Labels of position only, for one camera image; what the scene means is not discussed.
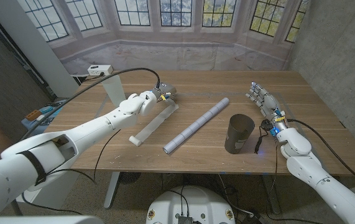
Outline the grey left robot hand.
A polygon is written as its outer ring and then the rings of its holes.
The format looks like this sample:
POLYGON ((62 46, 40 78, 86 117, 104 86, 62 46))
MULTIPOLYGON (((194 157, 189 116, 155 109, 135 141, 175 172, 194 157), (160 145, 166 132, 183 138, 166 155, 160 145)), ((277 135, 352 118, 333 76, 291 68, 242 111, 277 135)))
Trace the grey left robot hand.
POLYGON ((156 96, 157 102, 160 102, 174 100, 177 89, 169 83, 160 82, 159 87, 155 86, 152 92, 156 96))

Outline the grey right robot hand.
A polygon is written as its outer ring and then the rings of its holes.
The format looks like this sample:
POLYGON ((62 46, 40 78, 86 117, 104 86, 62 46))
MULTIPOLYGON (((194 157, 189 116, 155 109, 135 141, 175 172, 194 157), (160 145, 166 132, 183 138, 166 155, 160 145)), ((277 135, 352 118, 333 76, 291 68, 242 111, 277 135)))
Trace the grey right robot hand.
POLYGON ((278 132, 288 129, 285 112, 281 109, 280 103, 265 88, 256 82, 252 82, 246 96, 260 108, 262 115, 270 121, 278 132))

